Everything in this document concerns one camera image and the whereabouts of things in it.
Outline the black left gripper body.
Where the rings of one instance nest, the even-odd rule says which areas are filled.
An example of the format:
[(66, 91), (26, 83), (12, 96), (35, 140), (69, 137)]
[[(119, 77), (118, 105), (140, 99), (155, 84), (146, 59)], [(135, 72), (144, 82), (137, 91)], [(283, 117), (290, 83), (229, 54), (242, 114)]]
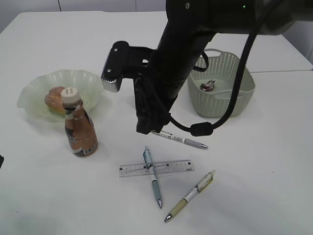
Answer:
[(4, 157), (0, 155), (0, 168), (2, 167), (3, 162), (4, 162)]

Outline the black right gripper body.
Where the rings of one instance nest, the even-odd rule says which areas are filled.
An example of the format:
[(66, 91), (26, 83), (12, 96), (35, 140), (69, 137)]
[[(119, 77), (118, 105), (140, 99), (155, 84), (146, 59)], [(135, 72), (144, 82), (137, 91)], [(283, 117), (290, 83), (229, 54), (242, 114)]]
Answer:
[(143, 77), (135, 83), (136, 130), (142, 134), (159, 132), (169, 122), (188, 132), (190, 129), (170, 115), (178, 93), (215, 33), (207, 26), (208, 0), (168, 0), (167, 24), (157, 49), (149, 59)]

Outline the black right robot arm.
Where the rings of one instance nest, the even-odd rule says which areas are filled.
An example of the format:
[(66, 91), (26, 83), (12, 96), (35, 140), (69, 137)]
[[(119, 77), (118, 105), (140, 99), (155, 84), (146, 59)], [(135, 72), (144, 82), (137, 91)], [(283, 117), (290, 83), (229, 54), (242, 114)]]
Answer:
[[(168, 123), (193, 136), (209, 136), (233, 113), (244, 68), (259, 34), (277, 35), (295, 21), (291, 0), (169, 0), (168, 22), (146, 71), (134, 81), (136, 130), (160, 131)], [(206, 45), (218, 33), (247, 34), (230, 102), (216, 122), (186, 127), (170, 114), (178, 93)]]

